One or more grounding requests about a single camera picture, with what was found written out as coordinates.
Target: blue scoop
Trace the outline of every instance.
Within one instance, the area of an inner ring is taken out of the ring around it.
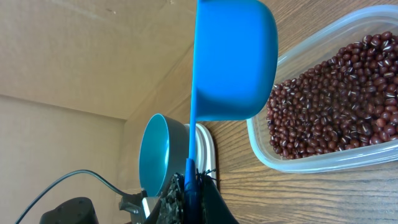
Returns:
[[[199,0],[193,51],[190,149],[185,171],[187,223],[199,220],[196,121],[242,120],[264,107],[278,57],[274,17],[256,0]]]

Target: clear plastic container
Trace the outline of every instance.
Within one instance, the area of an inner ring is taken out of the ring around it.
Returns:
[[[310,67],[335,56],[338,49],[361,41],[365,35],[391,31],[398,35],[398,6],[373,6],[352,12],[304,40],[278,58],[275,83],[298,78]],[[267,110],[248,119],[251,146],[257,158],[268,167],[295,173],[324,172],[360,167],[398,159],[398,141],[333,152],[303,159],[287,160],[269,144]]]

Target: cardboard wall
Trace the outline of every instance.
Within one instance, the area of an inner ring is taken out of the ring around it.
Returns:
[[[0,96],[0,223],[14,223],[53,181],[91,169],[117,185],[124,121]],[[112,223],[115,193],[96,178],[78,174],[59,183],[26,215],[42,214],[74,197],[88,197],[100,223]]]
[[[195,2],[2,1],[0,94],[127,119],[192,45]]]

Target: adzuki bean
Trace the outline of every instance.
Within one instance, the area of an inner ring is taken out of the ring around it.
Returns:
[[[274,152],[286,159],[398,140],[398,37],[366,35],[275,84],[267,107]]]

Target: wood grain surface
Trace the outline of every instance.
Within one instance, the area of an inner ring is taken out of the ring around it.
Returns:
[[[397,1],[264,1],[277,21],[279,55],[341,16]],[[163,113],[189,120],[192,49],[126,123],[119,186],[137,187],[139,140]],[[220,191],[240,223],[397,223],[398,162],[318,174],[286,174],[254,155],[245,121],[206,122],[217,148]]]

